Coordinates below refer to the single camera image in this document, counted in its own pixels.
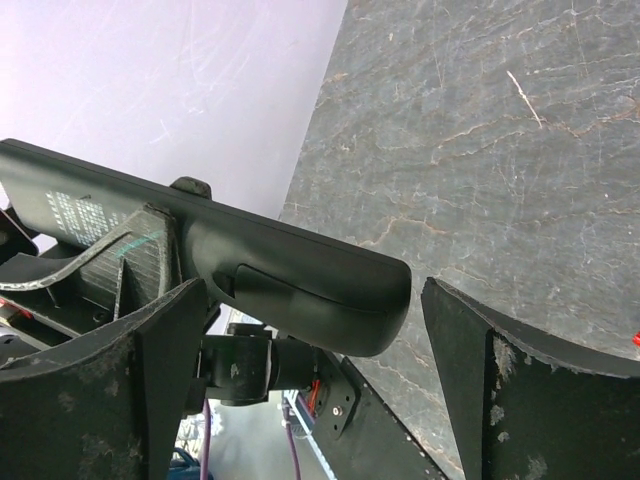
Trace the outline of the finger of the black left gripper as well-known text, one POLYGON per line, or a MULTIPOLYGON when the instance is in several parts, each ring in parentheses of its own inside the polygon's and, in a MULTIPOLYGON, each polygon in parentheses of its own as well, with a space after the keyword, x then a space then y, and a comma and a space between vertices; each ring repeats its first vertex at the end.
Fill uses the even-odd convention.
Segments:
POLYGON ((212 199, 210 185, 202 180, 190 176, 179 177, 171 183, 170 187, 174 190, 197 196, 199 198, 204 198, 206 200, 212 199))

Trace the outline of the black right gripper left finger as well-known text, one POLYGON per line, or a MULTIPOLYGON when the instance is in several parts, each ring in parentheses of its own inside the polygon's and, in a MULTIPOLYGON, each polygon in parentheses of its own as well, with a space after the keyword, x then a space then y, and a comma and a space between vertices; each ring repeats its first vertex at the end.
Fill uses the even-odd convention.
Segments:
POLYGON ((2 366, 2 478, 166 478, 206 310, 205 284, 192 279, 2 366))

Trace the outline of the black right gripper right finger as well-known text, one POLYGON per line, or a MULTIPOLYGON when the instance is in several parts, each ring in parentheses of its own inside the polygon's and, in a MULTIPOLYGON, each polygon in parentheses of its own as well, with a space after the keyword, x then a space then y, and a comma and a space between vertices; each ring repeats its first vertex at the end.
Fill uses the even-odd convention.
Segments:
POLYGON ((639 363, 428 278, 421 294, 468 479, 636 479, 639 363))

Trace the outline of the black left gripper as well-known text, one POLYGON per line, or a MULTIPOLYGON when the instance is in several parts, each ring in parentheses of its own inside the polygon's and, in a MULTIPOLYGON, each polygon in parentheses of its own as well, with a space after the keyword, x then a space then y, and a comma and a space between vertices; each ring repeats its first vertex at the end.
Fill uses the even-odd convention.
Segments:
POLYGON ((1 211, 1 364, 61 345, 133 313, 182 282, 175 221, 143 205, 83 250, 1 211))

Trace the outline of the black remote control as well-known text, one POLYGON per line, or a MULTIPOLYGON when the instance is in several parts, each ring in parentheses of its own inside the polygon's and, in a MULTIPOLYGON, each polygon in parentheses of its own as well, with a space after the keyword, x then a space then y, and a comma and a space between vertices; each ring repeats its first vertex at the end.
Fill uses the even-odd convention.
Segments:
POLYGON ((1 144, 1 184, 23 224, 77 247, 145 204, 166 210, 185 276, 326 350, 377 355, 407 316, 411 271, 377 252, 15 139, 1 144))

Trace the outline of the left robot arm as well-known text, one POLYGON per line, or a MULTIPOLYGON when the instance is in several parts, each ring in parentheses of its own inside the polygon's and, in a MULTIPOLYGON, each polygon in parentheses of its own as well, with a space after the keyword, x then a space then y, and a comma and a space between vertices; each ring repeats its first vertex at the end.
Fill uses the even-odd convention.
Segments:
POLYGON ((177 222, 145 203, 77 253, 40 253, 12 209, 1 214, 4 325, 37 350, 63 354, 67 371, 132 377, 137 402, 171 392, 197 411, 208 399, 245 406, 273 390, 309 387, 314 347, 264 327, 207 328, 219 309, 182 266, 177 222))

